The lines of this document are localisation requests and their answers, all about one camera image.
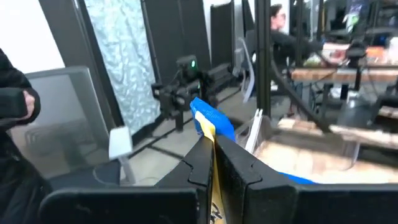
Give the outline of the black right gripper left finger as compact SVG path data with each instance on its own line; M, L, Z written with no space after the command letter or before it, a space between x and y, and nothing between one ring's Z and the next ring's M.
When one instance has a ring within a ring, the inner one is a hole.
M69 188L39 209L48 224L201 224L210 221L213 142L202 137L152 187Z

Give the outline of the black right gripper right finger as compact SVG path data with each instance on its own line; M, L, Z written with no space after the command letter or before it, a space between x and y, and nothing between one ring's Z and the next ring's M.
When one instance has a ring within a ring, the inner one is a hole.
M397 184L299 182L225 136L215 151L228 223L397 223Z

